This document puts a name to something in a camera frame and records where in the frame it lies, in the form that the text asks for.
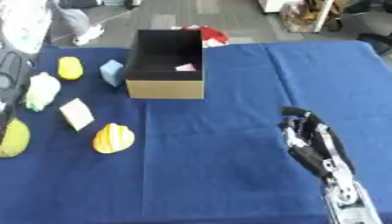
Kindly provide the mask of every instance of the blue cube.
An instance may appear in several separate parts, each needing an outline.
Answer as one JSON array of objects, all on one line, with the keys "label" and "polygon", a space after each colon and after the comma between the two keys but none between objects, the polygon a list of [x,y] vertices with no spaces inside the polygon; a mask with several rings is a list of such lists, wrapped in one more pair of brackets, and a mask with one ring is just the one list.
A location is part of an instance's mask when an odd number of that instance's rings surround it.
[{"label": "blue cube", "polygon": [[113,59],[108,61],[100,67],[102,78],[113,87],[118,87],[124,81],[123,67],[123,64]]}]

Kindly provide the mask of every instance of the foam cube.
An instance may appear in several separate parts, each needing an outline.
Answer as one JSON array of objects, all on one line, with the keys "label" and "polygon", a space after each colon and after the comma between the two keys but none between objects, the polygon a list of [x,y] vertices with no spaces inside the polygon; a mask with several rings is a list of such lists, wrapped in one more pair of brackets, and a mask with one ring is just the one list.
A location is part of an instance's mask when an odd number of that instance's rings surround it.
[{"label": "foam cube", "polygon": [[79,98],[76,98],[59,108],[68,123],[80,131],[94,121],[90,109]]},{"label": "foam cube", "polygon": [[102,78],[113,87],[118,87],[124,81],[123,67],[123,64],[113,59],[108,61],[100,67]]}]

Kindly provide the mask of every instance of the yellow shell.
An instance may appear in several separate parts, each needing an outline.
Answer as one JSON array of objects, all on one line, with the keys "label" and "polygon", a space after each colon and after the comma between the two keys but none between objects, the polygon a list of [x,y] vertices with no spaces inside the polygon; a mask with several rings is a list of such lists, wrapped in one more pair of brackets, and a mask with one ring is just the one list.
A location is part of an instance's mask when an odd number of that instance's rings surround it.
[{"label": "yellow shell", "polygon": [[128,149],[135,142],[135,134],[126,126],[110,123],[100,130],[93,141],[96,151],[104,154]]},{"label": "yellow shell", "polygon": [[0,158],[12,158],[22,153],[29,144],[30,131],[27,126],[13,119],[8,125],[0,144]]},{"label": "yellow shell", "polygon": [[83,75],[81,61],[75,57],[59,59],[59,77],[65,80],[77,80]]}]

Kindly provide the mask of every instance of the open box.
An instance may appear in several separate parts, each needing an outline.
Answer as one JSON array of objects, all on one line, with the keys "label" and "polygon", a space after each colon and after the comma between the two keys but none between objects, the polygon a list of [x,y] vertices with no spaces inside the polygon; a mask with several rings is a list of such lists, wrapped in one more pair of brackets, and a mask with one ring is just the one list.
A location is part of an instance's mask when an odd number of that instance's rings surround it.
[{"label": "open box", "polygon": [[[195,71],[177,71],[191,63]],[[126,66],[132,98],[203,99],[200,31],[141,30]]]}]

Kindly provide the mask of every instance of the red cloth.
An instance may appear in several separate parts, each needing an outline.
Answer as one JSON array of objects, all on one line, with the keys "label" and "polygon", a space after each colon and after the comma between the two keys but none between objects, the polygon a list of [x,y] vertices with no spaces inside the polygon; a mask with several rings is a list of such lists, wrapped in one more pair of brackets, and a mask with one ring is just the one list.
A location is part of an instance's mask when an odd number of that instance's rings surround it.
[{"label": "red cloth", "polygon": [[201,26],[200,28],[189,28],[185,26],[182,28],[183,30],[201,30],[201,36],[203,41],[207,41],[209,39],[216,39],[222,44],[226,44],[228,42],[228,36],[221,31],[215,30],[213,28],[209,28],[206,26]]}]

